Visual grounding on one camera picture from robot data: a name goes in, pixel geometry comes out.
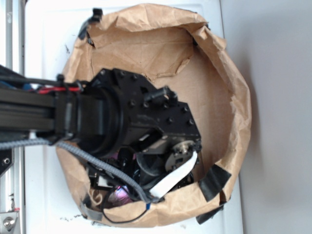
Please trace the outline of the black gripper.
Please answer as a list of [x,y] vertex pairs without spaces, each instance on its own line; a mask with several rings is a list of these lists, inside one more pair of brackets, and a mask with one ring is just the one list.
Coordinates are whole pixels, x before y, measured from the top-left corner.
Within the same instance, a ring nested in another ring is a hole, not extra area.
[[169,87],[156,88],[140,74],[103,69],[90,82],[90,91],[103,102],[100,138],[90,150],[94,156],[108,156],[121,147],[165,158],[201,151],[190,107]]

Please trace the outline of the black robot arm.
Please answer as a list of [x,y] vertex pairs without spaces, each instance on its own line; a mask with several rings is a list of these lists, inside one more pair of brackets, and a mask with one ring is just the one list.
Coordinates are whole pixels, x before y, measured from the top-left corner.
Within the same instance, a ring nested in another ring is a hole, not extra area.
[[0,139],[31,133],[52,144],[65,140],[103,159],[121,148],[169,158],[199,152],[201,136],[187,103],[144,76],[102,69],[91,81],[25,78],[0,69]]

